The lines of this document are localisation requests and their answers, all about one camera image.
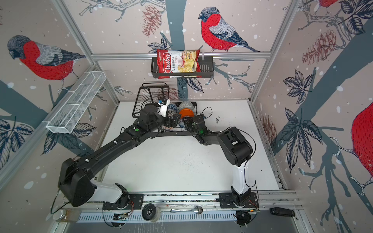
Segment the blue floral white bowl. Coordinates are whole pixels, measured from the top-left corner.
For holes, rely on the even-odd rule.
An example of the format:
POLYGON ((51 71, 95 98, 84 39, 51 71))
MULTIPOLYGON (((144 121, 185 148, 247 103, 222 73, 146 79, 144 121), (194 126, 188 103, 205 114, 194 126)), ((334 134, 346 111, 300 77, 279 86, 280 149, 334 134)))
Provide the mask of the blue floral white bowl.
POLYGON ((182 129, 186 129, 186 122, 187 122, 187 118, 183 118, 180 120, 180 122, 178 123, 179 127, 182 128, 182 129))

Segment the orange plastic bowl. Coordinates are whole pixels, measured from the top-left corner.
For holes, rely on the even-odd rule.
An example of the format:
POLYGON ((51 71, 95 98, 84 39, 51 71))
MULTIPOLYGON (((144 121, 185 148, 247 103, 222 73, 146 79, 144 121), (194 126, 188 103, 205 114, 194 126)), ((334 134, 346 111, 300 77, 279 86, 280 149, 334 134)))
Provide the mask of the orange plastic bowl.
POLYGON ((181 115, 181 118, 185 117, 194 117, 194 112, 190 110, 189 108, 182 109, 179 114, 181 115))

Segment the black wire dish rack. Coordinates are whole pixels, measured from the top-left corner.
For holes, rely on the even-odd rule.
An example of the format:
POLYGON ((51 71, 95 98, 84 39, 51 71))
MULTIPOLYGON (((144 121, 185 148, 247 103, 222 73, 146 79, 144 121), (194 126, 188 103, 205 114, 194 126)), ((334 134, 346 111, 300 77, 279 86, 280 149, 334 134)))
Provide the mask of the black wire dish rack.
POLYGON ((190 132, 184 127, 179 106, 183 100, 178 90, 163 82, 143 83, 139 88, 132 111, 133 118, 140 117, 140 111, 148 105, 157 108, 157 113, 163 117, 164 124, 152 132, 152 136, 189 136, 190 132))

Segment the blue triangle patterned bowl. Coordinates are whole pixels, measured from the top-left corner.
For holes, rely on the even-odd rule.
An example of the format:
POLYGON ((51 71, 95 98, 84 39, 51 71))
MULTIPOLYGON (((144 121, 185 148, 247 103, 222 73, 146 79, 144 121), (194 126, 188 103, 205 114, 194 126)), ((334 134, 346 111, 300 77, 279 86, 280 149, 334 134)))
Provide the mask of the blue triangle patterned bowl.
POLYGON ((170 103, 168 105, 168 109, 167 109, 167 114, 168 115, 173 115, 173 114, 177 114, 178 113, 178 107, 175 103, 170 103))

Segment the green patterned bowl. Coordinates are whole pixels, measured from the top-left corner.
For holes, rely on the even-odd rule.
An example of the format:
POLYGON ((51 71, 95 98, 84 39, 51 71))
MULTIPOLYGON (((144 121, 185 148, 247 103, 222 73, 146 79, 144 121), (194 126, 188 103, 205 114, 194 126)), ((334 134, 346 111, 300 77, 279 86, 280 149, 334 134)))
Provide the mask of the green patterned bowl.
POLYGON ((184 101, 181 102, 178 106, 178 110, 181 111, 183 109, 189 109, 189 110, 194 110, 194 105, 190 101, 184 101))

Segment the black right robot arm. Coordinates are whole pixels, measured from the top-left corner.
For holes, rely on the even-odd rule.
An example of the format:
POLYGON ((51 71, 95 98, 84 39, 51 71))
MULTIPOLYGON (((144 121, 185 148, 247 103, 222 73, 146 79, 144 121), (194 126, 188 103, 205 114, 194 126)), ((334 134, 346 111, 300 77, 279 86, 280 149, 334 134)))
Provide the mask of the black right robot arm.
POLYGON ((227 161, 235 166, 231 186, 231 200, 239 208, 251 205, 258 208, 258 197, 246 181, 246 167, 254 148, 236 127, 213 132, 206 127, 204 114, 183 119, 185 129, 204 146, 219 145, 227 161))

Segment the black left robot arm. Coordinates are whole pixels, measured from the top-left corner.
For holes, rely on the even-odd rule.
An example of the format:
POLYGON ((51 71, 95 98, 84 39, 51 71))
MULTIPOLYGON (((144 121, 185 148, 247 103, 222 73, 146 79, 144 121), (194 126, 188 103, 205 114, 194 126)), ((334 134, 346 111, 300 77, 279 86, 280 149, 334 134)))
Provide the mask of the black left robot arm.
POLYGON ((180 114, 162 116, 155 105, 145 106, 140 111, 140 117, 114 140, 83 159, 64 161, 59 190, 73 207, 87 202, 103 202, 115 204, 119 209, 125 208, 130 202, 127 189, 119 183, 97 182, 94 177, 116 158, 149 139, 152 131, 162 126, 175 127, 180 118, 180 114))

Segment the red cassava chips bag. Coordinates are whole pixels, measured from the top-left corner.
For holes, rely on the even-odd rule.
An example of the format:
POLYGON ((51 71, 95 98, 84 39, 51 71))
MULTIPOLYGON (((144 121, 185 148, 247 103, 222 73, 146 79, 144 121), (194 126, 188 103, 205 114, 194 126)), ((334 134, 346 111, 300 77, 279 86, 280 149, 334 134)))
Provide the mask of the red cassava chips bag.
POLYGON ((176 73, 200 72, 200 50, 157 50, 158 79, 179 78, 176 73))

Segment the metal spoon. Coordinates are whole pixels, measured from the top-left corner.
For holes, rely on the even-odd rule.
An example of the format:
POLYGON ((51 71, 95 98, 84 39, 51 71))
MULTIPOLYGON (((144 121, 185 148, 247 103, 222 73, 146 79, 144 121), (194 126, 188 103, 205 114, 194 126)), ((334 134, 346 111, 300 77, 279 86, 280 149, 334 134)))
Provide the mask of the metal spoon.
POLYGON ((174 214, 174 213, 181 213, 181 212, 193 212, 197 215, 200 215, 203 213, 203 208, 201 206, 195 206, 193 207, 192 209, 171 209, 170 210, 170 213, 174 214))

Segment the black remote device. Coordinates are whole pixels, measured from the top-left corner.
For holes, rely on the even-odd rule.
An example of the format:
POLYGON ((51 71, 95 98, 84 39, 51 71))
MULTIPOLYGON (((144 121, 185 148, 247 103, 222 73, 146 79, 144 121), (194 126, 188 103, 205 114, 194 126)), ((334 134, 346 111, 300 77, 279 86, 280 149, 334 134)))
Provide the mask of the black remote device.
POLYGON ((270 208, 270 213, 276 216, 295 217, 295 212, 293 210, 281 208, 281 207, 270 208))

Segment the glass jar metal lid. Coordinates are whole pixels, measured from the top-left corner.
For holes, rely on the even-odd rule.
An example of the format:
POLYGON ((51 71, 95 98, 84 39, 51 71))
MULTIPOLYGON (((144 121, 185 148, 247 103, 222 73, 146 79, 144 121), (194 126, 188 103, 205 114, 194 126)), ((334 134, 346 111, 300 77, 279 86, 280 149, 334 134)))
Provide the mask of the glass jar metal lid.
POLYGON ((77 222, 81 211, 78 209, 61 209, 53 214, 52 218, 55 222, 77 222))

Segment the dark wall shelf basket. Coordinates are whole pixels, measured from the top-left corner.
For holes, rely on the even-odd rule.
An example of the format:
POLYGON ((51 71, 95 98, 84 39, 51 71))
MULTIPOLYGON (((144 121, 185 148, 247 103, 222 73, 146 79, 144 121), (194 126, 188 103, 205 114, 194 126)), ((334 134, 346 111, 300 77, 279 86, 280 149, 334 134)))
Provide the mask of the dark wall shelf basket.
POLYGON ((214 74, 213 57, 198 58, 197 62, 192 60, 180 60, 158 62, 152 58, 151 73, 156 79, 166 78, 210 78, 214 74))

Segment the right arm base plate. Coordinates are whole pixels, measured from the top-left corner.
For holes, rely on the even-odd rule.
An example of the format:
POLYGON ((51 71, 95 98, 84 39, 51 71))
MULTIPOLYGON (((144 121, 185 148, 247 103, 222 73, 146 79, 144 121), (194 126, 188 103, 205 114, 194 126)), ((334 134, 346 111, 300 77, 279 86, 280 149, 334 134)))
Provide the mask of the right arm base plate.
POLYGON ((257 209, 259 206, 258 198, 253 192, 246 192, 238 195, 236 193, 220 193, 216 201, 220 208, 252 208, 257 209))

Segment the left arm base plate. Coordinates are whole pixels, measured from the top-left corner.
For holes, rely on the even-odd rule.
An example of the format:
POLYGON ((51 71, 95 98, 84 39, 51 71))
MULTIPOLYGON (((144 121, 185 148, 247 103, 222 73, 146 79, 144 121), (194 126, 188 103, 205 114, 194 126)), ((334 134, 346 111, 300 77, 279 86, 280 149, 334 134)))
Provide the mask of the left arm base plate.
POLYGON ((103 210, 141 210, 144 194, 127 194, 120 197, 115 203, 104 202, 103 210))

